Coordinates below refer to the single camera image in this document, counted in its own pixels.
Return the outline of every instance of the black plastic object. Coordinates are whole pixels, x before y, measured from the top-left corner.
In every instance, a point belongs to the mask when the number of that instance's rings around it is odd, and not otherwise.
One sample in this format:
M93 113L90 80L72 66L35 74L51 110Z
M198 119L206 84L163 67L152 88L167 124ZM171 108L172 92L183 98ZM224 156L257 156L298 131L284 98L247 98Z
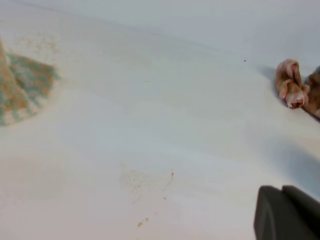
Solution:
M254 232L256 240L320 240L320 203L294 186L261 186Z

